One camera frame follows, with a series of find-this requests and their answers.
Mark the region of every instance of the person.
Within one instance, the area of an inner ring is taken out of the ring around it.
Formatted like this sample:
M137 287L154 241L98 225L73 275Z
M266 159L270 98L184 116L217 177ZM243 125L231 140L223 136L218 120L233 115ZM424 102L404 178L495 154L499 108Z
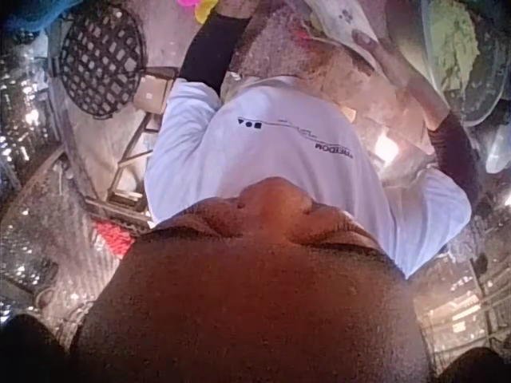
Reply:
M157 227L85 317L73 368L84 381L432 381L406 277L469 221L478 189L463 128L361 33L424 109L438 168L411 185L385 189L347 119L293 79L220 105L257 3L220 0L190 45L145 176ZM462 365L445 381L480 366Z

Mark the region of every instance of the nose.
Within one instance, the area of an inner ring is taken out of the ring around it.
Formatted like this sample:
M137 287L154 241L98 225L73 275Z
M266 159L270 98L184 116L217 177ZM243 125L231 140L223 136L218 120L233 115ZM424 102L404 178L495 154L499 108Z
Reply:
M304 190L279 177L250 185L238 198L238 206L251 216L245 221L245 234L264 231L285 235L301 215L311 210L312 203Z

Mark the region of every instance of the blue fabric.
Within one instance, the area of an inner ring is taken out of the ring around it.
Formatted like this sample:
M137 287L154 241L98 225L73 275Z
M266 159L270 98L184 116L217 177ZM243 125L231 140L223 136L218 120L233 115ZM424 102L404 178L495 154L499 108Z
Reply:
M62 12L81 2L82 0L23 0L18 10L7 18L5 28L11 32L38 32L49 26Z

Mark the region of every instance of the hand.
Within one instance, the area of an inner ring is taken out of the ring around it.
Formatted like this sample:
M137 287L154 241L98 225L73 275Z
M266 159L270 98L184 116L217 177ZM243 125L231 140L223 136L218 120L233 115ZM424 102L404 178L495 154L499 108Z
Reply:
M407 89L412 81L422 77L390 43L385 41L378 43L359 30L353 31L353 40L373 55L386 77L397 88Z
M215 10L230 18L251 18L260 0L219 0Z

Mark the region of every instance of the concrete floor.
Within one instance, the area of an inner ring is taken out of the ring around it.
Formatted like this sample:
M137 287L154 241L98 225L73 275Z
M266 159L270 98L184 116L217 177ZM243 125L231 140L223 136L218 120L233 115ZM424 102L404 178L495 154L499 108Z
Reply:
M382 18L385 2L372 1L366 6L368 18L380 37L386 35L385 18ZM174 0L129 0L125 6L140 19L148 66L179 67L200 28L192 10ZM418 106L406 95L397 93L385 78L370 74L367 65L354 59L347 49L303 39L299 36L300 29L299 21L284 0L263 0L233 58L232 70L262 78L287 74L307 80L313 89L325 93L339 106L357 111L355 127L369 151L374 148L375 137L389 127L391 135L397 134L395 140L401 152L382 177L396 180L413 174L427 158L418 147L430 149L429 143L423 140ZM67 100L66 108L86 170L99 196L105 198L117 161L144 113L128 105L109 120L94 120L71 100ZM140 152L147 150L147 145L139 146ZM121 187L134 189L144 169L145 162L135 164L121 181Z

